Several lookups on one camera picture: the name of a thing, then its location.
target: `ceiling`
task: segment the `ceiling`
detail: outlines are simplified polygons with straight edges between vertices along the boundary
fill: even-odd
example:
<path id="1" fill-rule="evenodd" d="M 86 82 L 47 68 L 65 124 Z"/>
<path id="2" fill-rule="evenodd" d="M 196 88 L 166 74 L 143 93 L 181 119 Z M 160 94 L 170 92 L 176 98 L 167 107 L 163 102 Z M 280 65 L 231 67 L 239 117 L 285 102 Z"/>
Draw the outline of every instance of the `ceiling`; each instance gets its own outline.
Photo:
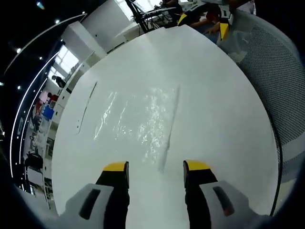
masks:
<path id="1" fill-rule="evenodd" d="M 37 6 L 38 1 L 44 10 Z M 38 34 L 53 26 L 55 20 L 63 21 L 80 15 L 83 11 L 90 14 L 104 2 L 105 0 L 9 0 L 1 3 L 0 83 L 4 85 L 0 85 L 0 121 L 6 137 L 0 144 L 7 158 L 19 104 L 35 75 L 61 47 L 61 34 L 68 24 L 57 26 L 32 42 L 6 71 L 17 54 L 16 49 L 24 47 Z M 32 86 L 33 90 L 41 86 L 44 77 L 41 74 Z M 34 96 L 27 96 L 24 106 L 30 106 Z"/>

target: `desk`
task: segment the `desk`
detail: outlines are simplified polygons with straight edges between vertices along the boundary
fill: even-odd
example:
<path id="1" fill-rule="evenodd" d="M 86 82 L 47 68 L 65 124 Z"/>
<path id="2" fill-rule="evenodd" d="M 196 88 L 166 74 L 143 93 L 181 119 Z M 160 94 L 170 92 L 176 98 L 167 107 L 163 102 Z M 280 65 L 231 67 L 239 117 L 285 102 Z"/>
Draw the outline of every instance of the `desk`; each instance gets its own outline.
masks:
<path id="1" fill-rule="evenodd" d="M 128 160 L 126 228 L 189 228 L 185 159 L 206 162 L 270 214 L 278 163 L 264 106 L 237 65 L 186 25 L 130 41 L 78 81 L 53 150 L 56 209 L 107 164 Z"/>

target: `mesh chair back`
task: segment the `mesh chair back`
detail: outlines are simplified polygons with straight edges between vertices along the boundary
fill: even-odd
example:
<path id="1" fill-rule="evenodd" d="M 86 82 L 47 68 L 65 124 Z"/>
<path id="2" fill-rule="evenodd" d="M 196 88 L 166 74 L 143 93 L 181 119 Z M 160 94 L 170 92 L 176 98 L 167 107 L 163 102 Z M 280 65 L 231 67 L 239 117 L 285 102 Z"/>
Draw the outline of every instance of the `mesh chair back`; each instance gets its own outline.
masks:
<path id="1" fill-rule="evenodd" d="M 305 158 L 305 70 L 296 47 L 273 25 L 239 10 L 217 45 L 245 73 L 271 118 L 283 155 L 282 182 L 295 178 Z"/>

